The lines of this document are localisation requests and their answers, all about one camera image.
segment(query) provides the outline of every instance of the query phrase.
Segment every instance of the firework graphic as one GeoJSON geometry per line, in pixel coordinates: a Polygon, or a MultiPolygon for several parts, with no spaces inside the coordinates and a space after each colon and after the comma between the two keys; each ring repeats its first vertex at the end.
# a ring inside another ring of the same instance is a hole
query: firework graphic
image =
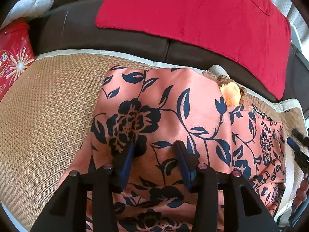
{"type": "Polygon", "coordinates": [[[6,79],[10,79],[9,86],[11,85],[12,81],[15,80],[24,72],[25,69],[29,67],[29,65],[34,61],[32,55],[28,56],[30,52],[29,49],[26,47],[21,47],[21,49],[17,49],[17,53],[10,52],[10,59],[8,64],[8,69],[6,71],[6,79]]]}

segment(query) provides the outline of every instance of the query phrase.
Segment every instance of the red blanket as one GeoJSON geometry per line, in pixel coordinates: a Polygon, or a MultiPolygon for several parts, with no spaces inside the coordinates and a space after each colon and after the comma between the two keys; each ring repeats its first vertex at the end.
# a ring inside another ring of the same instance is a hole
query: red blanket
{"type": "Polygon", "coordinates": [[[282,98],[290,26],[270,0],[105,0],[95,23],[219,53],[244,66],[282,98]]]}

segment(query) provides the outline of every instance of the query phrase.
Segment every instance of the woven mat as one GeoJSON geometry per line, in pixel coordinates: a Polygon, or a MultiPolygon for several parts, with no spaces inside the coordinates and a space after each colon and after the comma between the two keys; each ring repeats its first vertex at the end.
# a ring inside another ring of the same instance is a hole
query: woven mat
{"type": "MultiPolygon", "coordinates": [[[[0,102],[0,200],[27,230],[89,131],[111,65],[153,68],[107,55],[46,57],[35,61],[0,102]]],[[[286,133],[297,127],[305,134],[298,108],[277,113],[256,97],[248,99],[274,121],[283,121],[286,133]]]]}

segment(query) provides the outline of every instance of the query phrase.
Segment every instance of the metal bolt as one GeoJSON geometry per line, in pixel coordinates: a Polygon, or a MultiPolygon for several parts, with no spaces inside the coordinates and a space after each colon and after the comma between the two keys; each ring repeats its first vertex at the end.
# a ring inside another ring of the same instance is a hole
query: metal bolt
{"type": "Polygon", "coordinates": [[[237,170],[234,170],[234,171],[233,171],[233,176],[235,176],[235,177],[240,177],[240,176],[241,176],[241,173],[240,173],[239,171],[237,171],[237,170]]]}
{"type": "Polygon", "coordinates": [[[71,176],[71,177],[76,177],[77,174],[78,174],[78,171],[72,170],[72,171],[69,173],[69,176],[71,176]]]}
{"type": "Polygon", "coordinates": [[[207,165],[205,163],[200,163],[200,164],[198,164],[198,168],[205,170],[207,168],[207,165]]]}
{"type": "Polygon", "coordinates": [[[104,168],[105,170],[110,170],[110,169],[113,168],[113,165],[112,165],[111,163],[106,163],[106,164],[104,164],[103,168],[104,168]]]}

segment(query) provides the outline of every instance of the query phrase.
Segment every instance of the flower pattern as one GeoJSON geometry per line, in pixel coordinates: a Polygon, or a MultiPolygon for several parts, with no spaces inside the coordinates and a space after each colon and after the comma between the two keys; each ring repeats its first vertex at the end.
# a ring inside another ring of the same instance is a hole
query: flower pattern
{"type": "Polygon", "coordinates": [[[285,180],[282,123],[256,106],[253,112],[227,107],[217,84],[190,69],[117,65],[103,82],[81,150],[91,150],[87,170],[95,170],[110,163],[128,141],[134,142],[129,183],[123,193],[113,194],[122,231],[190,231],[197,196],[183,185],[172,147],[176,140],[216,171],[241,172],[269,212],[275,212],[279,183],[285,180]],[[207,88],[203,95],[201,88],[207,88]]]}

